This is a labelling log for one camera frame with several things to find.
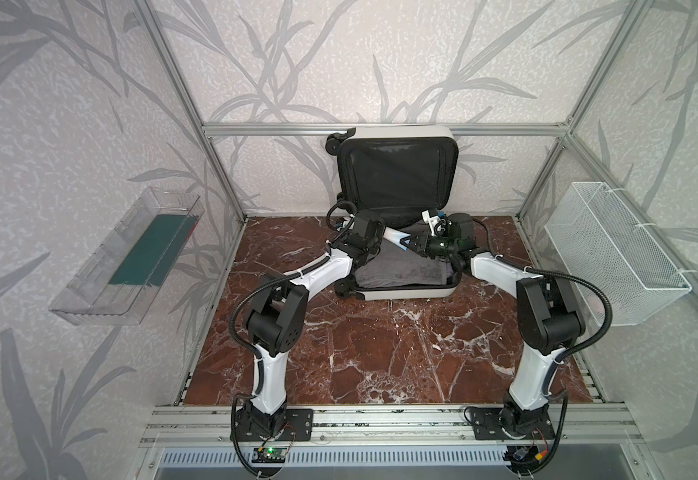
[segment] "side wall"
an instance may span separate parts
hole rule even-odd
[[[628,2],[154,0],[204,122],[563,122]],[[323,213],[324,138],[216,138],[250,214]],[[464,138],[449,208],[515,213],[553,138]]]
[[[655,2],[577,134],[698,269],[698,2]],[[543,226],[571,181],[563,155],[522,220],[546,266]],[[610,401],[626,401],[665,478],[698,479],[698,312],[680,300],[585,351]]]
[[[0,0],[0,480],[122,478],[238,231],[130,2]],[[48,311],[147,186],[206,212],[140,326]]]

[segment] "black mounting plate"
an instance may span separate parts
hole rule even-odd
[[[254,439],[255,434],[252,433],[248,428],[246,428],[246,426],[249,426],[250,423],[240,421],[240,418],[243,414],[243,409],[237,410],[237,438],[240,442],[256,442],[258,439]],[[291,442],[293,440],[293,434],[295,432],[296,442],[308,442],[309,440],[311,440],[311,428],[313,420],[314,410],[312,410],[311,408],[287,408],[285,410],[284,424],[290,424],[290,426],[285,428],[274,441]]]
[[[507,440],[510,439],[501,428],[498,421],[502,407],[482,408],[473,407],[470,419],[478,422],[477,425],[472,425],[475,440]],[[554,425],[549,420],[548,414],[544,414],[542,421],[538,424],[538,429],[541,430],[547,441],[554,439]],[[532,440],[532,436],[528,435],[524,439]]]

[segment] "open suitcase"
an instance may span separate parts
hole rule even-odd
[[[371,210],[386,226],[425,232],[424,210],[440,211],[450,198],[458,145],[438,125],[358,127],[332,134],[327,153],[337,156],[338,200]],[[450,263],[421,258],[384,242],[372,262],[335,282],[338,296],[363,300],[437,298],[450,295],[461,274]]]

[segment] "white mesh basket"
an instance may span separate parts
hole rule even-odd
[[[690,292],[643,224],[603,182],[573,182],[546,223],[570,274],[602,289],[613,305],[613,325],[636,325]],[[602,303],[578,290],[599,325]]]

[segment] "suitcase lid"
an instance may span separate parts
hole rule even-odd
[[[447,127],[358,127],[337,148],[344,199],[401,228],[450,198],[458,145]]]

